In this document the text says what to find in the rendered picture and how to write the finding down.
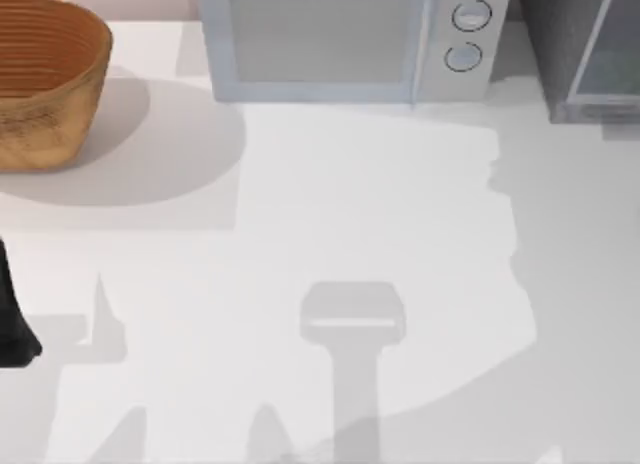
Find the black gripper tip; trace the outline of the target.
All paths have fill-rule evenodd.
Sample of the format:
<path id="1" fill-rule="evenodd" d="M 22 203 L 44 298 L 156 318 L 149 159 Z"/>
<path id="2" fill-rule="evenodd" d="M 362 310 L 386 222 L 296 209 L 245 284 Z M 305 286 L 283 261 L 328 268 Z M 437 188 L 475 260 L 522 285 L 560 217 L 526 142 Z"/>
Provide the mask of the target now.
<path id="1" fill-rule="evenodd" d="M 18 304 L 6 246 L 0 238 L 0 369 L 24 368 L 42 351 Z"/>

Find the grey cabinet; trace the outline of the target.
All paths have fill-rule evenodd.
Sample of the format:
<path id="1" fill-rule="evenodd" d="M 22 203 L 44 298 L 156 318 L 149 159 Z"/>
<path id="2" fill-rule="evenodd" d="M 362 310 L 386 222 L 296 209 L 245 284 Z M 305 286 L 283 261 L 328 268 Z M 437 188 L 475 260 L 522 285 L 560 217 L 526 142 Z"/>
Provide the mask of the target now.
<path id="1" fill-rule="evenodd" d="M 640 124 L 640 0 L 520 0 L 553 124 Z"/>

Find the pale microwave oven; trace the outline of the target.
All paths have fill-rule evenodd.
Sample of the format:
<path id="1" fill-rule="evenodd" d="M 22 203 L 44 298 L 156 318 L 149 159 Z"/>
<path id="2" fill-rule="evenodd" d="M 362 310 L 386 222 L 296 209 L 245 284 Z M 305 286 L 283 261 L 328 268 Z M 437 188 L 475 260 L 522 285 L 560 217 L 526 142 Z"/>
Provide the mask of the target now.
<path id="1" fill-rule="evenodd" d="M 484 0 L 490 22 L 461 32 L 452 12 L 472 0 L 430 0 L 420 103 L 468 102 L 489 86 L 509 0 Z M 411 103 L 424 0 L 197 0 L 215 97 L 222 102 Z M 445 52 L 483 50 L 455 73 Z"/>

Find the brown wicker basket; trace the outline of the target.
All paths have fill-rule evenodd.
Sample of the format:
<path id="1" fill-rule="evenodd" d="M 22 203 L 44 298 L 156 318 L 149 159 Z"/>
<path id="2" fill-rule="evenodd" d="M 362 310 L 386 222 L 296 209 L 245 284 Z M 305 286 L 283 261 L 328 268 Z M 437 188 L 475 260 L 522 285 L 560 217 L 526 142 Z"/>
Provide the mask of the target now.
<path id="1" fill-rule="evenodd" d="M 113 34 L 62 0 L 0 0 L 0 173 L 46 171 L 83 147 Z"/>

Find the microwave knob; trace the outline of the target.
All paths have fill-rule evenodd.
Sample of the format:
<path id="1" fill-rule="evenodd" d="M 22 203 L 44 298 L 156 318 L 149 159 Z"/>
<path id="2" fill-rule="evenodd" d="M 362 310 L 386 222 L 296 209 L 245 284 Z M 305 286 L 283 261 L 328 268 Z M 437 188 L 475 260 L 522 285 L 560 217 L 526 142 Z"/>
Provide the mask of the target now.
<path id="1" fill-rule="evenodd" d="M 492 18 L 492 8 L 484 0 L 472 0 L 458 4 L 452 12 L 452 23 L 461 32 L 483 29 Z"/>
<path id="2" fill-rule="evenodd" d="M 451 46 L 444 54 L 444 64 L 455 73 L 465 73 L 477 68 L 483 61 L 483 50 L 477 44 L 465 42 Z"/>

